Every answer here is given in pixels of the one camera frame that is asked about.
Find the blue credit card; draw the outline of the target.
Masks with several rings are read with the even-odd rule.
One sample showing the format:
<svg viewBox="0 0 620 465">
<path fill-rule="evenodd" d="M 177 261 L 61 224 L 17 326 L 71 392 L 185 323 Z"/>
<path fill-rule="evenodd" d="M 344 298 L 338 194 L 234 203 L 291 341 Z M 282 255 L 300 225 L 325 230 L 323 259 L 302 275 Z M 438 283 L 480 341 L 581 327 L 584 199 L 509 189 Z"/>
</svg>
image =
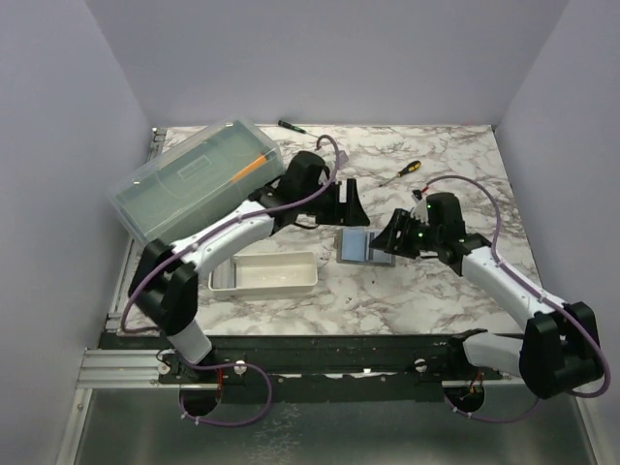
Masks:
<svg viewBox="0 0 620 465">
<path fill-rule="evenodd" d="M 338 252 L 341 262 L 364 263 L 368 258 L 369 232 L 344 229 L 339 239 Z"/>
</svg>

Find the grey card holder wallet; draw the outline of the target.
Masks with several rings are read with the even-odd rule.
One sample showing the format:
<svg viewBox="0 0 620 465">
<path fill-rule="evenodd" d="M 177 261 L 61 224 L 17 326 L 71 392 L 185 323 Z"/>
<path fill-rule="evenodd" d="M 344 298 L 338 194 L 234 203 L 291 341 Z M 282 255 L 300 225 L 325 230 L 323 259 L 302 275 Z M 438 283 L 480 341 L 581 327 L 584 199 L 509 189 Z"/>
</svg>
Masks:
<svg viewBox="0 0 620 465">
<path fill-rule="evenodd" d="M 395 267 L 396 258 L 393 255 L 369 246 L 379 232 L 358 228 L 340 230 L 335 238 L 336 261 L 340 264 Z"/>
</svg>

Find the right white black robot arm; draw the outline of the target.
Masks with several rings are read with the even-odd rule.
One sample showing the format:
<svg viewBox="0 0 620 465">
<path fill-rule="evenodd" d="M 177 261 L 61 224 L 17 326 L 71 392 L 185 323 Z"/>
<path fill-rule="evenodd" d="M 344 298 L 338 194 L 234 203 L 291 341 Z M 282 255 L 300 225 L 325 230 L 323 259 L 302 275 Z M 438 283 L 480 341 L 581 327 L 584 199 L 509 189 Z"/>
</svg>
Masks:
<svg viewBox="0 0 620 465">
<path fill-rule="evenodd" d="M 520 337 L 482 329 L 453 336 L 445 358 L 452 377 L 465 380 L 480 368 L 491 368 L 520 377 L 541 399 L 603 377 L 592 309 L 545 294 L 511 265 L 499 265 L 491 242 L 466 231 L 454 194 L 431 194 L 411 211 L 395 210 L 369 246 L 409 259 L 436 254 L 442 264 L 490 295 L 522 329 Z"/>
</svg>

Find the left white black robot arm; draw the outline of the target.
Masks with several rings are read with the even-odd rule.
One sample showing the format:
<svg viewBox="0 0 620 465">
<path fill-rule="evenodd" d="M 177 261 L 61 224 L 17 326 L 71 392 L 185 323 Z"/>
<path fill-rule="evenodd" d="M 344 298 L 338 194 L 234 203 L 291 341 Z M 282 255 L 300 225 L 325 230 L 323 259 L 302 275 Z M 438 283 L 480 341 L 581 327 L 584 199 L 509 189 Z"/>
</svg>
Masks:
<svg viewBox="0 0 620 465">
<path fill-rule="evenodd" d="M 300 215 L 318 225 L 370 223 L 356 181 L 337 181 L 322 157 L 300 151 L 284 174 L 254 191 L 228 216 L 173 244 L 155 239 L 144 247 L 128 304 L 137 306 L 183 356 L 181 370 L 191 381 L 207 381 L 215 368 L 212 343 L 196 320 L 201 276 L 294 224 Z"/>
</svg>

